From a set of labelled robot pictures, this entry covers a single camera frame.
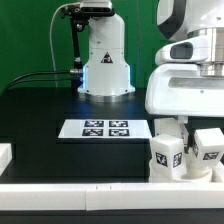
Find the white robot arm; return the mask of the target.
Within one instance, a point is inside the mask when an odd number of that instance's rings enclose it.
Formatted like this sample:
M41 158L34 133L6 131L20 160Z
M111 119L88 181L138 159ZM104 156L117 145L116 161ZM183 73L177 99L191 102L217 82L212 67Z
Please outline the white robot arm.
M133 92L124 25L111 0L79 0L79 7L90 17L90 55L79 92L95 100ZM159 0L157 27L170 43L156 53L147 112L224 117L224 0Z

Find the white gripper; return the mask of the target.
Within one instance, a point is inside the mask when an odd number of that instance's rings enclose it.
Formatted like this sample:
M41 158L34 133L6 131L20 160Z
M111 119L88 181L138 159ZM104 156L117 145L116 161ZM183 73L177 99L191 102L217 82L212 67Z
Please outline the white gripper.
M224 116L224 42L201 35L161 48L149 77L145 107L155 115L176 115L189 151L186 116Z

